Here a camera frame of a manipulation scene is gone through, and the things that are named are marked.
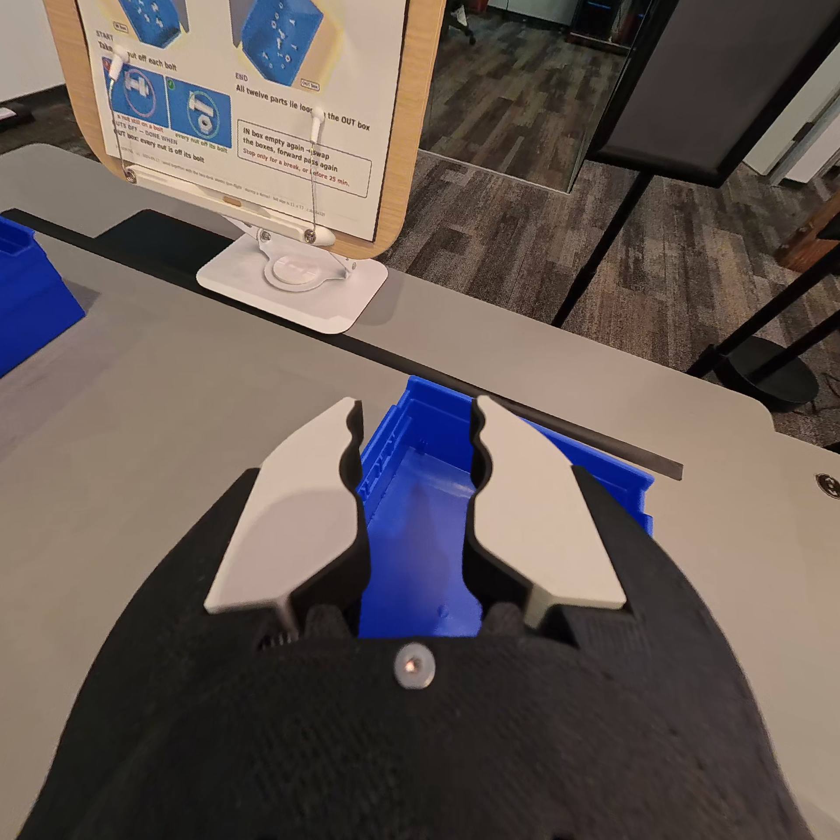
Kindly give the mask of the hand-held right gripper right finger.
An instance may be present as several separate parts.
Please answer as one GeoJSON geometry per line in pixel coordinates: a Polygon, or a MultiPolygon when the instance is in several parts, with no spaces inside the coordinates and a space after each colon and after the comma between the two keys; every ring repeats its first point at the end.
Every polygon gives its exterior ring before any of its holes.
{"type": "Polygon", "coordinates": [[[488,395],[471,405],[471,479],[462,575],[482,616],[512,604],[534,631],[564,606],[616,612],[627,596],[573,465],[535,426],[488,395]]]}

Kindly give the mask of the wooden framed dark panel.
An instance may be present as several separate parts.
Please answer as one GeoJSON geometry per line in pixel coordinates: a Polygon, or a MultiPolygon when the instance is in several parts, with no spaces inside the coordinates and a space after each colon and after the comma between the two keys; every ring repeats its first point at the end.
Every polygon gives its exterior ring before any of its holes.
{"type": "Polygon", "coordinates": [[[802,273],[839,245],[839,191],[814,211],[775,252],[776,263],[802,273]]]}

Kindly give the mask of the white cabinet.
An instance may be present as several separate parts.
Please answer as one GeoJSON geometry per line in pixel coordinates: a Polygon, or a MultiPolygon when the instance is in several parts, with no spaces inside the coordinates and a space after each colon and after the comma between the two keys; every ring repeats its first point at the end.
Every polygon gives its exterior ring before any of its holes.
{"type": "Polygon", "coordinates": [[[801,90],[744,158],[771,184],[809,182],[838,160],[839,87],[801,90]]]}

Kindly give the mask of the white board stand base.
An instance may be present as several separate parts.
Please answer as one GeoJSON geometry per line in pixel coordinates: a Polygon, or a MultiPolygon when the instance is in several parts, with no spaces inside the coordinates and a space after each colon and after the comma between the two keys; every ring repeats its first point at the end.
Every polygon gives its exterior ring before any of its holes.
{"type": "Polygon", "coordinates": [[[334,254],[326,227],[282,213],[225,218],[242,234],[197,271],[199,286],[311,331],[346,332],[388,276],[375,259],[334,254]]]}

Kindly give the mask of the black framed grey panel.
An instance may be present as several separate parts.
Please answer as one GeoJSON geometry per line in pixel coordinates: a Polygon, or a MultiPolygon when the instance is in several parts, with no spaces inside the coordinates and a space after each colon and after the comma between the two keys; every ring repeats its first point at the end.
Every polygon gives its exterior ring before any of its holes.
{"type": "Polygon", "coordinates": [[[838,38],[838,1],[653,2],[585,159],[719,187],[838,38]]]}

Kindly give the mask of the wooden instruction board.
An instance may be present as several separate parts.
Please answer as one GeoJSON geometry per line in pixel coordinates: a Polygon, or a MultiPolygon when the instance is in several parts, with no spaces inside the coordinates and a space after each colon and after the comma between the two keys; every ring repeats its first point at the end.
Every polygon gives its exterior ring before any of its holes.
{"type": "Polygon", "coordinates": [[[82,135],[119,179],[218,215],[326,227],[341,256],[395,242],[445,2],[44,6],[82,135]],[[114,44],[129,62],[111,83],[114,44]]]}

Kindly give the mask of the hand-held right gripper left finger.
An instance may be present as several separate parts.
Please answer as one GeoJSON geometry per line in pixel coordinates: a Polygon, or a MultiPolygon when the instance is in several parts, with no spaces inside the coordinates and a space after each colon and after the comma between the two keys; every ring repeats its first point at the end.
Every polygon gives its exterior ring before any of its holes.
{"type": "Polygon", "coordinates": [[[351,634],[371,580],[358,492],[362,402],[344,397],[263,461],[204,602],[209,614],[269,608],[287,634],[334,606],[351,634]]]}

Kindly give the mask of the blue plastic bin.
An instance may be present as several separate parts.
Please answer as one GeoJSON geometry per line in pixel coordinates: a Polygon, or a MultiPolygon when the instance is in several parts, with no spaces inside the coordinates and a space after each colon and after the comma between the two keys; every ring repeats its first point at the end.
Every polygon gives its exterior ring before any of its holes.
{"type": "Polygon", "coordinates": [[[371,549],[360,637],[474,637],[463,579],[473,399],[411,376],[364,448],[359,495],[371,549]]]}
{"type": "Polygon", "coordinates": [[[35,240],[1,218],[1,375],[43,349],[86,313],[35,240]]]}

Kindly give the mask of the black panel stand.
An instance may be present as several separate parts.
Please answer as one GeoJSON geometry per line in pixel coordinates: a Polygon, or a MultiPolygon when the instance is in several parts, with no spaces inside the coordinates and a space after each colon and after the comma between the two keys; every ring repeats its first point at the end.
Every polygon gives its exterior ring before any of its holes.
{"type": "MultiPolygon", "coordinates": [[[[590,287],[604,257],[654,176],[654,173],[648,170],[637,173],[590,257],[572,281],[559,310],[553,316],[551,326],[557,329],[564,326],[576,304],[590,287]]],[[[813,258],[806,270],[788,287],[775,295],[726,339],[707,346],[686,371],[687,375],[698,379],[714,375],[724,387],[751,397],[769,411],[776,413],[791,413],[818,397],[819,382],[802,356],[838,332],[838,308],[787,347],[762,339],[758,336],[758,331],[801,300],[829,275],[838,277],[838,191],[823,205],[824,208],[829,206],[833,207],[833,210],[830,216],[825,217],[822,227],[817,229],[813,223],[808,223],[810,227],[800,231],[800,239],[793,237],[791,240],[794,245],[798,244],[802,251],[804,236],[811,235],[812,242],[830,243],[828,250],[819,258],[813,258]]]]}

